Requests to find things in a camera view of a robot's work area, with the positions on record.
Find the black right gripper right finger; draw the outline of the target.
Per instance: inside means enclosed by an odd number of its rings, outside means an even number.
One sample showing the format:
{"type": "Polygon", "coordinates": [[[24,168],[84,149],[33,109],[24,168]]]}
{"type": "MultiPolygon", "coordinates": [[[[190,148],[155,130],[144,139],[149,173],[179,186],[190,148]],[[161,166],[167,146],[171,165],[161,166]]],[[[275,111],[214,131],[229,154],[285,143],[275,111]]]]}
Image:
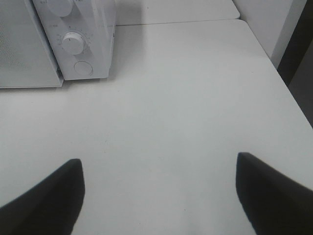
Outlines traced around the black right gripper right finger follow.
{"type": "Polygon", "coordinates": [[[248,152],[236,163],[236,192],[258,235],[311,235],[313,192],[248,152]]]}

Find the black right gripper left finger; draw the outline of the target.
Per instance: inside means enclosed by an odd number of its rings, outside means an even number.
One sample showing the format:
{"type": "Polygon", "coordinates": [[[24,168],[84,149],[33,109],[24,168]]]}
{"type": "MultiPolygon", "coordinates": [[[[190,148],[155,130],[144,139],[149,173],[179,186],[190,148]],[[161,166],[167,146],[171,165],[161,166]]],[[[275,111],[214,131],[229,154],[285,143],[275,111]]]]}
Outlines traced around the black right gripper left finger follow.
{"type": "Polygon", "coordinates": [[[80,159],[71,159],[0,208],[2,235],[69,235],[85,197],[80,159]]]}

